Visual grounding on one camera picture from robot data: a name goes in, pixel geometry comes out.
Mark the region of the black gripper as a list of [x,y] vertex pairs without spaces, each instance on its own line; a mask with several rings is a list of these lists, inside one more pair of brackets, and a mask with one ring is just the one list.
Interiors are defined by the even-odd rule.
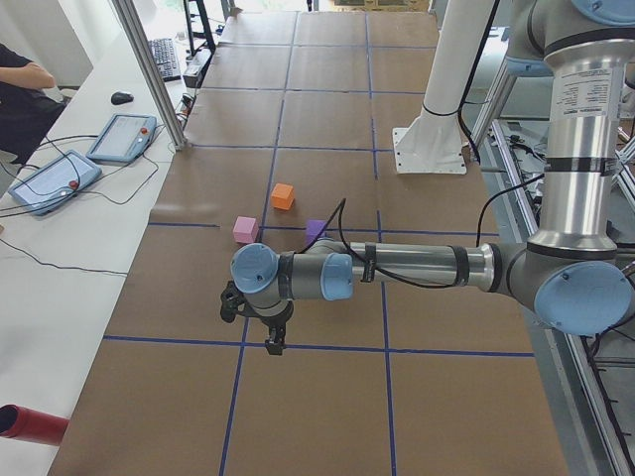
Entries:
[[280,311],[270,315],[265,314],[265,310],[254,307],[254,312],[258,318],[268,327],[268,337],[265,339],[265,347],[269,355],[282,356],[286,339],[286,325],[294,312],[294,304],[285,302]]

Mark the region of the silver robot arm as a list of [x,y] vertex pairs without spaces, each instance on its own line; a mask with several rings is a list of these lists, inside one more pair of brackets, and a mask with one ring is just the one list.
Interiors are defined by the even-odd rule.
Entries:
[[545,63],[554,83],[538,230],[525,244],[416,246],[317,238],[300,252],[249,244],[233,256],[220,315],[260,319],[272,355],[298,299],[347,299],[355,282],[464,286],[513,298],[547,326],[592,336],[634,298],[606,232],[625,70],[634,58],[630,1],[518,1],[510,62]]

